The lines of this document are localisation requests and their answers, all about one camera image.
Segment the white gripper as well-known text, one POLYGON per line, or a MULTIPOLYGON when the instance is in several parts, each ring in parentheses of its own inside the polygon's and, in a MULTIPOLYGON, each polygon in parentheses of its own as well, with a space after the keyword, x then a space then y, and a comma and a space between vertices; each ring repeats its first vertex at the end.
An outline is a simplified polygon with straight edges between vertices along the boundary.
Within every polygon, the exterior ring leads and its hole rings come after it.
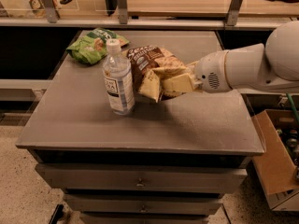
POLYGON ((199 61, 186 64, 194 70, 194 75, 184 73, 163 81, 165 91, 192 92, 201 86, 206 92, 227 92, 232 88, 225 75, 225 59, 228 51, 217 51, 208 54, 199 61))

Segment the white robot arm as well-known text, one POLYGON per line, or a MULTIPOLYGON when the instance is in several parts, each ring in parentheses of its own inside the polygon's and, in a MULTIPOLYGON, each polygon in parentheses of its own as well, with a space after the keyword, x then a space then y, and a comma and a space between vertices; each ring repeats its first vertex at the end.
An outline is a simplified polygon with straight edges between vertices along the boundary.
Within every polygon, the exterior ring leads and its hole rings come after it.
POLYGON ((165 81, 169 91, 227 92, 253 89, 299 92, 299 21, 276 28, 264 44, 208 54, 165 81))

